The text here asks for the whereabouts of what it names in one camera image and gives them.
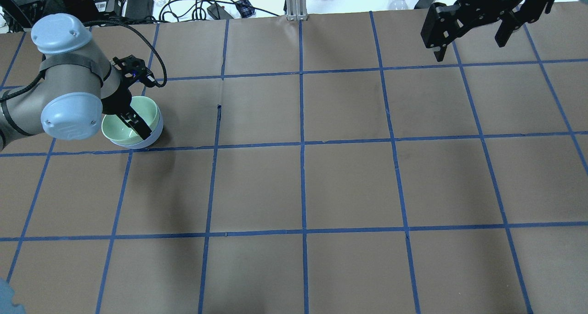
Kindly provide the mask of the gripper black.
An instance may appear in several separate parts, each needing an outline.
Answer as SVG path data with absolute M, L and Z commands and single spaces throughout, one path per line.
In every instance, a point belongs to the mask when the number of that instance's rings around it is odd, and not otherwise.
M 525 23 L 536 22 L 552 11 L 555 0 L 457 0 L 453 5 L 433 3 L 421 30 L 424 45 L 443 61 L 447 47 L 469 30 L 502 20 L 494 39 L 505 47 L 510 36 Z
M 113 57 L 111 67 L 103 80 L 101 88 L 102 113 L 105 115 L 119 114 L 124 126 L 132 129 L 143 140 L 152 134 L 149 124 L 130 107 L 132 95 L 130 86 L 140 82 L 148 88 L 156 86 L 153 72 L 145 61 L 134 55 L 123 58 Z

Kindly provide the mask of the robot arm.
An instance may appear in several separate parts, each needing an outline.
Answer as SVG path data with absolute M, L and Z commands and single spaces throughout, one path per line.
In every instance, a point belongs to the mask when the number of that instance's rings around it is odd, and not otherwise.
M 57 140 L 86 140 L 101 131 L 129 149 L 151 146 L 163 132 L 158 105 L 134 98 L 130 86 L 164 87 L 143 59 L 107 59 L 90 27 L 70 14 L 52 14 L 31 30 L 43 55 L 38 74 L 27 86 L 1 94 L 1 148 L 38 134 Z

